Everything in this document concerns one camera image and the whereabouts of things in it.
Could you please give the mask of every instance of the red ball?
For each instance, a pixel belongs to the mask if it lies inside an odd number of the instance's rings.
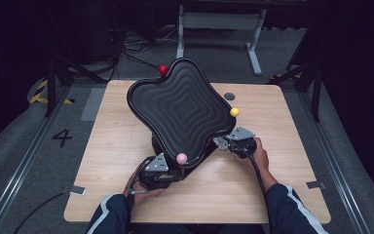
[[[159,73],[161,76],[166,76],[168,73],[168,67],[166,65],[159,66]]]

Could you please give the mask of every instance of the sleeve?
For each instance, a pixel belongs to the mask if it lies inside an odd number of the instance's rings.
[[[274,184],[266,200],[275,233],[327,233],[291,186]]]
[[[125,234],[128,220],[127,197],[123,194],[105,197],[93,214],[88,234]]]

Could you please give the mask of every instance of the pink ball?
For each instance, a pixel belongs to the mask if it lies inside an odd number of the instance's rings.
[[[183,153],[179,153],[177,155],[177,158],[176,158],[176,161],[179,165],[184,165],[187,163],[187,155],[183,154]]]

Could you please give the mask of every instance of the gray floor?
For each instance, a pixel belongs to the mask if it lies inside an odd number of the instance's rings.
[[[204,71],[210,82],[265,84],[272,75],[283,74],[285,66],[304,34],[304,30],[263,30],[256,47],[263,75],[256,77],[250,68],[250,62],[244,44],[251,38],[246,31],[233,33],[193,31],[187,33],[185,57],[194,60]],[[135,57],[159,65],[170,64],[175,58],[176,42],[154,47]],[[88,66],[89,69],[102,64]],[[118,65],[118,74],[113,79],[140,79],[158,77],[155,69],[122,58]],[[104,78],[109,73],[101,74]],[[37,85],[31,87],[28,99]],[[320,97],[320,123],[312,122],[312,116],[303,103],[310,98],[311,91],[299,94],[292,89],[294,81],[286,81],[280,86],[296,124],[299,135],[307,151],[314,172],[325,188],[324,199],[332,219],[324,224],[329,233],[374,233],[374,184],[356,157],[347,138],[338,115],[323,87]],[[74,98],[73,104],[62,104],[51,118],[44,118],[46,104],[31,103],[0,135],[0,199],[7,184],[16,172],[25,153],[30,151],[30,143],[41,125],[48,126],[41,143],[33,156],[30,169],[19,181],[16,196],[7,201],[8,209],[0,215],[0,233],[13,233],[21,221],[39,204],[57,195],[64,186],[73,184],[84,154],[102,97],[105,85],[97,84],[88,78],[77,78],[70,89],[57,87],[60,94]],[[327,152],[321,144],[317,128],[322,129],[331,153],[343,172],[344,179],[355,198],[355,204],[346,204],[341,198],[339,181],[333,176],[326,160]],[[61,147],[61,140],[53,136],[68,130],[72,137]],[[84,233],[86,223],[70,223],[63,219],[63,210],[67,196],[61,196],[33,215],[19,233]],[[355,227],[355,219],[348,207],[357,207],[363,217],[365,228]],[[144,226],[140,233],[189,233],[182,225]],[[229,226],[223,233],[252,233],[248,226]]]

